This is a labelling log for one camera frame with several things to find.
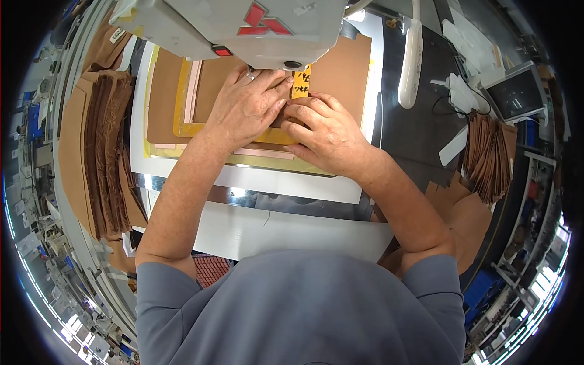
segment machinery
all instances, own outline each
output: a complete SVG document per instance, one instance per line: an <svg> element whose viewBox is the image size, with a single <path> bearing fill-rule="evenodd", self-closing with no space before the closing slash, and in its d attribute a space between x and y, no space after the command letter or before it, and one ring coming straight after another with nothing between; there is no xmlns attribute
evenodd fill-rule
<svg viewBox="0 0 584 365"><path fill-rule="evenodd" d="M120 0L109 23L188 60L236 55L251 68L304 71L336 44L343 19L371 0L349 7L347 0L299 5L307 2ZM398 89L406 109L416 100L422 65L419 0L412 8Z"/></svg>

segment person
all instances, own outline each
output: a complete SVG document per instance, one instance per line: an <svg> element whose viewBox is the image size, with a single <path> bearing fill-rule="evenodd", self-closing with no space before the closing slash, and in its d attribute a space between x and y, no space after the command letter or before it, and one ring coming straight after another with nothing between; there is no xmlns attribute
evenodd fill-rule
<svg viewBox="0 0 584 365"><path fill-rule="evenodd" d="M285 250L243 258L204 290L196 284L190 252L207 195L230 153L286 104L277 98L292 78L268 88L283 76L233 70L164 184L136 255L141 363L460 364L463 297L450 231L330 95L287 102L281 127L301 143L287 150L375 200L401 244L401 280L339 252Z"/></svg>

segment yellow label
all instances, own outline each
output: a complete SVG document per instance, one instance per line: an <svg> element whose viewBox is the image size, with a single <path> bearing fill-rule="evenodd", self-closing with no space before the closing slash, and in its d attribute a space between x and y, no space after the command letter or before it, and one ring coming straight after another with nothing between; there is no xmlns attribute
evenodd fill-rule
<svg viewBox="0 0 584 365"><path fill-rule="evenodd" d="M310 70L312 65L306 66L305 71L294 72L294 84L292 85L292 99L308 96L308 87L310 85Z"/></svg>

